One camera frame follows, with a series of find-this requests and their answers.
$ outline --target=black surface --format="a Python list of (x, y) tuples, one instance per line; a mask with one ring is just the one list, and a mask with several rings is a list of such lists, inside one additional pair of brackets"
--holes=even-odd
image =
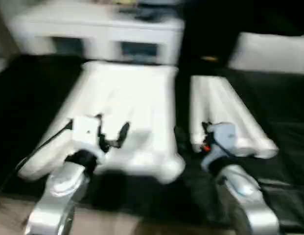
[[(84, 60), (27, 56), (0, 73), (0, 184), (47, 131), (75, 84)], [(20, 185), (14, 184), (15, 190)]]
[[(23, 56), (0, 74), (0, 134), (5, 136), (0, 142), (0, 180), (38, 143), (80, 75), (82, 63), (74, 57)], [(220, 73), (280, 148), (272, 159), (245, 158), (240, 163), (261, 183), (281, 226), (304, 233), (304, 75)], [(148, 176), (107, 171), (92, 178), (83, 203), (165, 223), (227, 227), (212, 177), (202, 171), (200, 159), (187, 153), (183, 157), (186, 169), (169, 185)], [(44, 185), (45, 178), (27, 183), (15, 177), (6, 193), (39, 198)]]

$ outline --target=wire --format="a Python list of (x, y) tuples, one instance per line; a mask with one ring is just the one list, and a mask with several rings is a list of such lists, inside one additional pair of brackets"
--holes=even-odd
[(59, 130), (56, 134), (51, 136), (47, 141), (42, 143), (40, 146), (38, 146), (36, 149), (32, 151), (28, 156), (24, 157), (16, 166), (15, 168), (10, 172), (10, 174), (5, 178), (3, 183), (0, 186), (0, 194), (5, 189), (6, 185), (8, 184), (9, 180), (15, 175), (16, 172), (18, 172), (27, 161), (29, 161), (38, 151), (40, 151), (43, 147), (48, 145), (50, 142), (52, 142), (56, 137), (58, 137), (63, 131), (67, 129), (72, 129), (72, 120), (70, 120), (61, 130)]

